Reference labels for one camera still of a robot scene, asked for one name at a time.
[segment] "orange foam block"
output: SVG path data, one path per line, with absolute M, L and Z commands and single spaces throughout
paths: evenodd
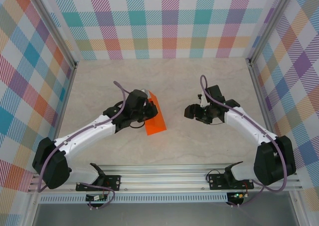
M 151 96 L 149 101 L 153 101 L 158 110 L 158 114 L 155 117 L 145 121 L 146 133 L 147 135 L 152 135 L 152 134 L 166 130 L 166 125 L 164 122 L 163 115 L 161 114 L 161 111 L 160 111 L 160 105 L 159 105 L 158 99 L 150 91 L 149 91 L 149 94 Z

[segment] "beige floor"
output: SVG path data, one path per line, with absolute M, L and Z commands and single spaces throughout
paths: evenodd
M 121 101 L 116 80 L 127 90 L 146 88 L 158 98 L 167 131 L 147 136 L 126 128 L 81 152 L 75 164 L 213 164 L 254 160 L 255 146 L 226 124 L 205 125 L 183 117 L 198 103 L 199 77 L 218 84 L 263 125 L 252 81 L 243 58 L 81 61 L 60 131 L 69 134 Z

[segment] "black mounting bracket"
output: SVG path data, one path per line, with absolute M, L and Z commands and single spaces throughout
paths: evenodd
M 110 188 L 114 191 L 120 190 L 121 176 L 120 175 L 106 175 L 104 183 L 99 186 Z M 76 184 L 76 191 L 103 191 L 102 189 L 93 188 L 89 186 L 82 185 L 81 183 Z
M 249 180 L 238 181 L 230 187 L 224 174 L 209 174 L 208 182 L 210 190 L 252 190 L 254 188 L 254 183 Z

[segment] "plaid backdrop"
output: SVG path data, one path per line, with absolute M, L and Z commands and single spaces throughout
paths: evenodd
M 243 56 L 267 4 L 267 0 L 55 2 L 83 58 L 92 60 Z
M 319 220 L 319 0 L 291 0 L 255 65 L 276 133 L 293 142 L 308 216 Z
M 256 37 L 256 39 L 254 41 L 254 44 L 253 44 L 252 48 L 250 49 L 250 52 L 249 52 L 248 56 L 244 56 L 245 58 L 251 58 L 252 57 L 252 55 L 253 55 L 253 53 L 254 53 L 254 51 L 256 49 L 256 46 L 259 43 L 259 40 L 260 40 L 261 36 L 264 34 L 269 21 L 273 17 L 273 14 L 274 14 L 275 9 L 278 6 L 279 2 L 280 2 L 280 0 L 275 0 L 273 2 L 273 4 L 271 5 L 271 8 L 270 8 L 270 10 L 269 10 L 269 12 L 267 14 L 267 17 L 265 18 L 261 28 L 258 31 L 258 35 L 257 35 L 257 37 Z
M 17 225 L 38 143 L 53 138 L 71 67 L 30 0 L 0 0 L 0 225 Z

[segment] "metal bar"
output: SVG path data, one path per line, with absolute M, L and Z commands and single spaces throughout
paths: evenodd
M 39 12 L 41 19 L 45 23 L 47 29 L 51 33 L 53 39 L 55 40 L 57 46 L 60 48 L 65 59 L 70 66 L 75 68 L 76 60 L 73 58 L 68 46 L 66 45 L 63 37 L 61 36 L 57 26 L 55 25 L 50 13 L 47 11 L 42 0 L 31 0 L 36 10 Z
M 64 99 L 64 102 L 63 102 L 63 106 L 62 106 L 62 109 L 61 109 L 60 116 L 58 118 L 56 130 L 55 130 L 55 133 L 54 133 L 54 139 L 58 138 L 60 130 L 61 130 L 62 121 L 63 121 L 64 114 L 65 114 L 65 111 L 66 111 L 66 106 L 68 105 L 69 97 L 70 97 L 70 94 L 71 94 L 71 91 L 72 91 L 73 82 L 74 82 L 74 79 L 75 79 L 75 74 L 76 74 L 76 70 L 77 70 L 76 67 L 77 67 L 77 65 L 75 65 L 75 68 L 72 69 L 70 83 L 69 83 L 68 89 L 66 91 L 66 95 L 65 95 L 65 99 Z
M 270 38 L 271 34 L 273 33 L 274 29 L 276 28 L 279 20 L 281 19 L 287 5 L 289 4 L 290 0 L 280 0 L 279 4 L 277 5 L 272 18 L 270 19 L 264 34 L 261 36 L 254 53 L 251 57 L 251 62 L 254 64 L 258 59 L 259 55 L 262 53 L 264 47 L 268 39 Z
M 28 194 L 26 197 L 28 200 L 28 207 L 26 209 L 25 214 L 22 214 L 22 218 L 19 222 L 20 226 L 33 225 L 36 210 L 37 210 L 38 204 L 39 204 L 40 197 L 39 197 L 39 194 L 37 192 L 34 192 L 33 194 Z
M 262 92 L 260 90 L 261 86 L 260 86 L 259 81 L 257 79 L 256 71 L 250 65 L 248 60 L 246 60 L 246 62 L 247 62 L 247 66 L 248 66 L 248 70 L 249 70 L 249 74 L 250 74 L 251 80 L 253 82 L 255 93 L 257 95 L 257 100 L 258 100 L 258 103 L 259 103 L 259 106 L 260 106 L 260 109 L 261 109 L 261 112 L 262 112 L 262 115 L 263 115 L 263 118 L 264 118 L 264 122 L 266 124 L 266 129 L 271 131 L 271 132 L 275 132 L 273 124 L 271 123 L 271 120 L 270 120 L 270 115 L 269 115 L 269 111 L 268 111 L 268 107 L 267 107 L 266 101 L 265 101 L 264 96 L 263 96 L 263 94 L 262 94 Z
M 289 193 L 299 224 L 302 226 L 310 226 L 305 206 L 302 201 L 301 192 L 290 191 Z
M 86 194 L 43 194 L 39 204 L 87 204 Z M 112 204 L 127 203 L 208 203 L 227 202 L 227 193 L 135 193 L 123 194 L 116 192 Z
M 119 193 L 200 193 L 200 192 L 236 192 L 236 190 L 211 191 L 206 181 L 206 174 L 211 169 L 218 169 L 220 173 L 229 164 L 216 165 L 137 165 L 137 166 L 100 166 L 105 174 L 121 175 Z M 29 191 L 36 191 L 38 176 L 32 180 Z M 278 189 L 282 181 L 270 185 Z M 301 190 L 297 174 L 288 177 L 286 190 Z M 83 193 L 75 192 L 75 184 L 64 184 L 55 190 L 45 190 L 47 194 Z

